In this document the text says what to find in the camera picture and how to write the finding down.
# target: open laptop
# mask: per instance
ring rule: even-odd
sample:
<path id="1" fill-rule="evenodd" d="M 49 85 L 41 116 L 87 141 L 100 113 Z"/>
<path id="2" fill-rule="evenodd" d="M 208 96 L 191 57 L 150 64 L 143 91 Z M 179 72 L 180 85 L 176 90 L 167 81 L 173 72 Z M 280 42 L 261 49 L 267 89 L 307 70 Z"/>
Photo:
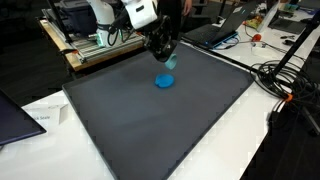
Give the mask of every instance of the open laptop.
<path id="1" fill-rule="evenodd" d="M 235 8 L 221 28 L 207 24 L 184 34 L 181 39 L 186 42 L 201 44 L 208 48 L 215 48 L 221 42 L 237 35 L 236 30 L 256 8 L 256 5 L 256 1 L 251 1 Z"/>
<path id="2" fill-rule="evenodd" d="M 0 90 L 0 147 L 45 132 L 42 126 Z"/>

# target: white robot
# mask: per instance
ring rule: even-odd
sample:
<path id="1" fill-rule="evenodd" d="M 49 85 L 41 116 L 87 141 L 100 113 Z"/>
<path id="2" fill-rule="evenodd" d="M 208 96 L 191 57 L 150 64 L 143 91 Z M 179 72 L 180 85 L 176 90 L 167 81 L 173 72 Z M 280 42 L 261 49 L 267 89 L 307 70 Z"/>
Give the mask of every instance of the white robot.
<path id="1" fill-rule="evenodd" d="M 171 40 L 171 25 L 168 16 L 158 13 L 157 0 L 121 0 L 125 9 L 114 17 L 111 0 L 87 0 L 97 19 L 97 43 L 101 47 L 118 45 L 119 32 L 131 22 L 131 33 L 139 30 L 144 33 L 144 46 L 160 62 L 166 62 L 176 47 Z"/>

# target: desk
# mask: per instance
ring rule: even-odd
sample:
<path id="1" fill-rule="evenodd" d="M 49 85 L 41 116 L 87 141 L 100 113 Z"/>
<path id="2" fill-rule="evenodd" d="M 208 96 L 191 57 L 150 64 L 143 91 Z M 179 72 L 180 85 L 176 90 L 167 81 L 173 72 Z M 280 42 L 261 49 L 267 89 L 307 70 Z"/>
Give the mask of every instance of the desk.
<path id="1" fill-rule="evenodd" d="M 56 44 L 59 50 L 69 49 L 70 47 L 65 43 L 57 34 L 57 32 L 50 26 L 49 22 L 47 20 L 40 20 L 39 24 L 43 31 L 45 31 L 46 34 L 53 40 L 53 42 Z M 65 55 L 65 60 L 67 61 L 67 64 L 70 66 L 70 71 L 80 71 L 85 68 L 91 67 L 93 65 L 96 65 L 98 63 L 110 60 L 112 58 L 115 58 L 117 56 L 120 56 L 122 54 L 126 54 L 128 52 L 137 50 L 139 48 L 143 47 L 143 42 L 140 43 L 133 43 L 131 45 L 128 45 L 126 48 L 121 48 L 118 50 L 115 50 L 107 55 L 104 55 L 94 61 L 88 61 L 86 63 L 81 63 L 80 60 L 77 58 L 77 56 L 73 55 L 72 53 Z"/>
<path id="2" fill-rule="evenodd" d="M 264 33 L 272 34 L 273 31 L 266 30 Z M 320 28 L 308 38 L 305 49 L 299 50 L 305 58 L 319 36 Z M 275 42 L 270 38 L 270 43 L 277 46 L 278 38 L 272 39 Z M 245 63 L 249 65 L 262 61 L 251 54 L 235 54 L 242 53 L 240 51 L 244 49 L 243 46 L 246 45 L 236 46 L 228 50 L 229 53 L 223 53 L 229 57 L 238 57 L 241 61 L 246 60 Z M 278 101 L 256 84 L 252 84 L 208 131 L 169 179 L 239 179 L 267 134 L 268 113 Z M 48 104 L 68 104 L 60 125 L 47 134 L 5 146 L 0 152 L 0 179 L 113 179 L 63 92 L 27 107 Z"/>

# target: wooden table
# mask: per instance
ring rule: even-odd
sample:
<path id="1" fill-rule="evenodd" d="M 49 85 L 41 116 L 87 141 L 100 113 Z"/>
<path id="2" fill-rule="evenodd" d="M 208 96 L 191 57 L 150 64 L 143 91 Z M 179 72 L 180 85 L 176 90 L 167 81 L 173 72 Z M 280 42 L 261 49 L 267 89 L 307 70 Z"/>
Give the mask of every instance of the wooden table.
<path id="1" fill-rule="evenodd" d="M 67 43 L 64 42 L 59 37 L 57 32 L 49 25 L 47 20 L 39 20 L 39 25 L 41 26 L 42 30 L 45 31 L 44 33 L 46 33 L 52 39 L 52 41 L 56 44 L 59 51 L 69 48 Z M 139 43 L 139 44 L 132 44 L 132 45 L 128 46 L 127 48 L 121 48 L 121 49 L 113 51 L 112 53 L 109 53 L 103 57 L 100 57 L 94 61 L 88 61 L 85 63 L 81 63 L 80 60 L 77 58 L 77 56 L 75 56 L 72 53 L 64 55 L 65 56 L 64 59 L 67 61 L 67 64 L 69 66 L 68 67 L 69 71 L 78 72 L 80 70 L 89 68 L 89 67 L 94 66 L 96 64 L 99 64 L 101 62 L 113 59 L 117 56 L 126 54 L 128 52 L 132 52 L 132 51 L 137 50 L 142 47 L 143 47 L 143 42 L 141 41 L 141 43 Z"/>

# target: monitor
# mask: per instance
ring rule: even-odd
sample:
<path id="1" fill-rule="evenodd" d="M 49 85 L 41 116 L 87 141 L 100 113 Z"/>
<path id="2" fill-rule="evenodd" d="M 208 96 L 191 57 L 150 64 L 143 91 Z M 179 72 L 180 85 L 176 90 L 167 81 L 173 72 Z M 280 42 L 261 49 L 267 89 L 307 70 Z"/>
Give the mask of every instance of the monitor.
<path id="1" fill-rule="evenodd" d="M 0 146 L 43 133 L 46 130 L 0 90 Z"/>

